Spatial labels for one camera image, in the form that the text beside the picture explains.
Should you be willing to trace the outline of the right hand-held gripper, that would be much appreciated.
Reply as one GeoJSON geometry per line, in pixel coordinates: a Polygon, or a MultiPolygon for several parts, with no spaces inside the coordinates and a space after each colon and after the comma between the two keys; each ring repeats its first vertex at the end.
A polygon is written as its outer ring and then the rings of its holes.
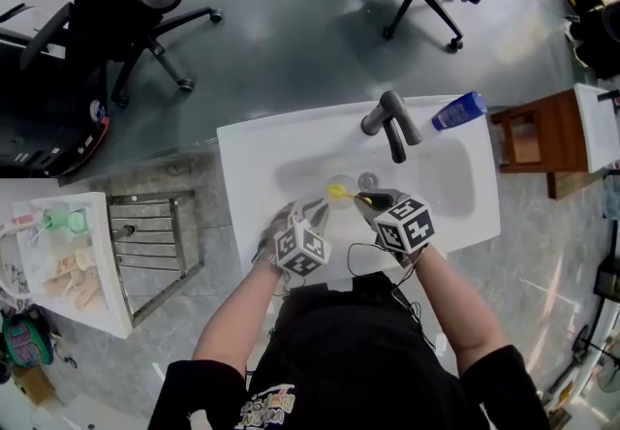
{"type": "Polygon", "coordinates": [[[358,212],[368,225],[375,225],[384,247],[411,255],[435,235],[429,207],[396,189],[374,189],[354,197],[358,212]],[[376,207],[390,207],[389,210],[376,207]]]}

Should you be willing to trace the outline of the person's left hand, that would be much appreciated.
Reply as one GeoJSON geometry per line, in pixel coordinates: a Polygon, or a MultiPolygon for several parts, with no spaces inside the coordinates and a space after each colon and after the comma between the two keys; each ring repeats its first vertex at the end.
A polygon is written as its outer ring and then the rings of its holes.
{"type": "Polygon", "coordinates": [[[279,232],[287,229],[293,206],[294,203],[290,202],[282,207],[272,218],[267,228],[262,232],[257,251],[252,258],[252,264],[258,264],[261,261],[268,262],[271,265],[276,264],[275,236],[279,232]]]}

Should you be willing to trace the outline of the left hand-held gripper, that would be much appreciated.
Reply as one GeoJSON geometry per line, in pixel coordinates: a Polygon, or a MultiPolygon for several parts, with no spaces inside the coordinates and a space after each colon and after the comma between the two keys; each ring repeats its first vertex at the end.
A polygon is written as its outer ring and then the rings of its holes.
{"type": "Polygon", "coordinates": [[[328,264],[332,253],[332,245],[325,238],[329,213],[323,197],[294,201],[287,229],[275,236],[279,268],[294,276],[308,277],[328,264]]]}

